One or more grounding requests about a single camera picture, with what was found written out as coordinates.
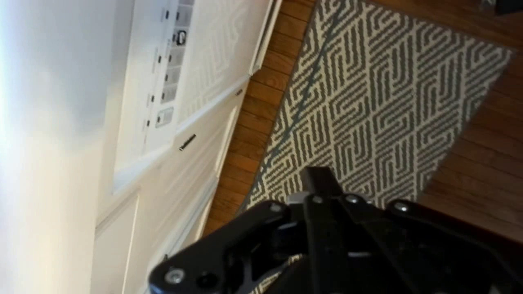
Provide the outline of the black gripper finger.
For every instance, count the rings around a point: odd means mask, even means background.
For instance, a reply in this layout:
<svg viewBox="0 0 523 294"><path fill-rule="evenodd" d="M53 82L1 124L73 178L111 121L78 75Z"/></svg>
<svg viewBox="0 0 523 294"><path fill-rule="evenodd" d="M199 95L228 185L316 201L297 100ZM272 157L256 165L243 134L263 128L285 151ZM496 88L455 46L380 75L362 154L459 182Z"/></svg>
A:
<svg viewBox="0 0 523 294"><path fill-rule="evenodd" d="M305 191L316 196L341 196L343 190L328 167L305 167L300 172Z"/></svg>

